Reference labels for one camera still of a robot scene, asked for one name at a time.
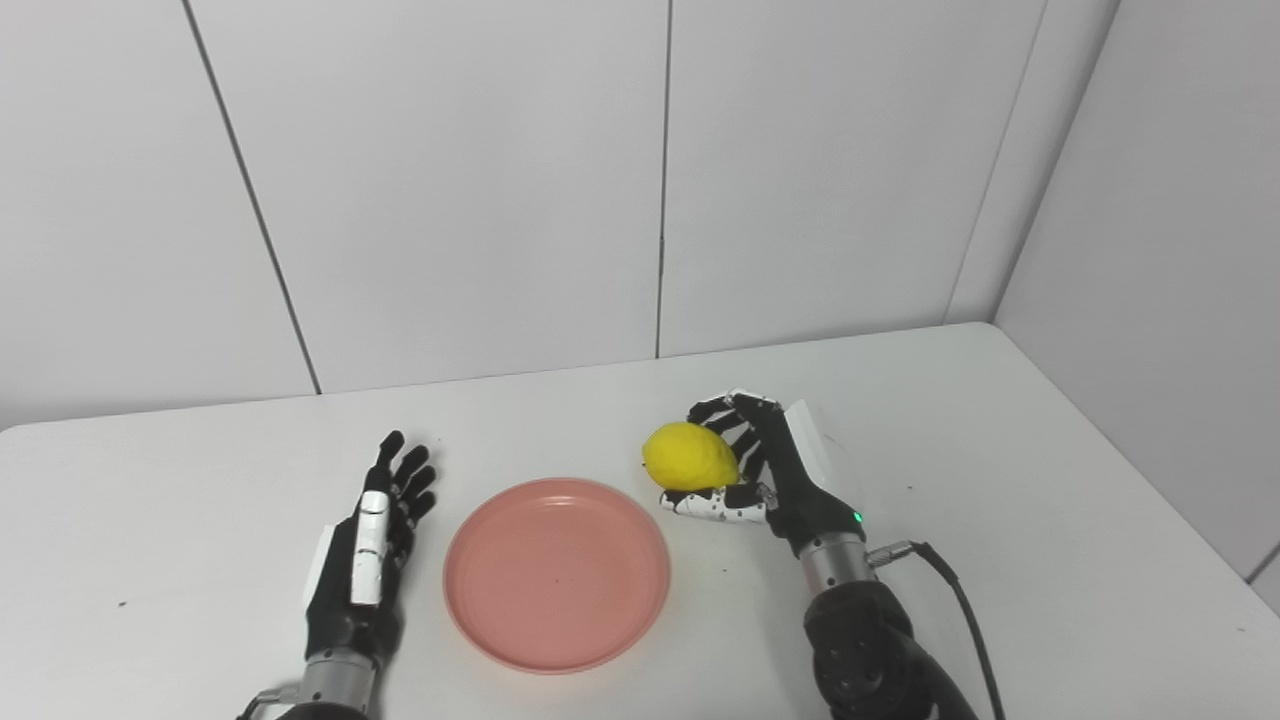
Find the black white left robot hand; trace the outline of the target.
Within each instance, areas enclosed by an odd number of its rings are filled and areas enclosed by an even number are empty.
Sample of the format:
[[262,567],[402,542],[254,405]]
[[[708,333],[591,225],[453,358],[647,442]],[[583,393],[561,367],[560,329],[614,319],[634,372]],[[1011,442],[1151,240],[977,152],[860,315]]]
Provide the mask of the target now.
[[387,543],[375,575],[379,602],[356,603],[351,597],[360,515],[360,507],[355,507],[334,527],[319,566],[305,614],[307,659],[330,650],[349,650],[383,669],[399,648],[404,629],[399,601],[404,568],[416,544],[417,525],[436,503],[431,491],[436,469],[430,464],[430,451],[416,445],[402,454],[404,445],[402,432],[389,433],[364,482],[365,491],[383,492],[388,498]]

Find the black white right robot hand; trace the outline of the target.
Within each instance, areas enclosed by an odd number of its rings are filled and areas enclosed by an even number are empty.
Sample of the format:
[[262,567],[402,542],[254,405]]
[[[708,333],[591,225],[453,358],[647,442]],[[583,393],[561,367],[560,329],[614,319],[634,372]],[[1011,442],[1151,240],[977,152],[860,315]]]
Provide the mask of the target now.
[[867,538],[861,514],[827,486],[832,464],[809,405],[745,389],[694,404],[684,421],[655,430],[643,465],[680,516],[764,523],[794,555],[819,537]]

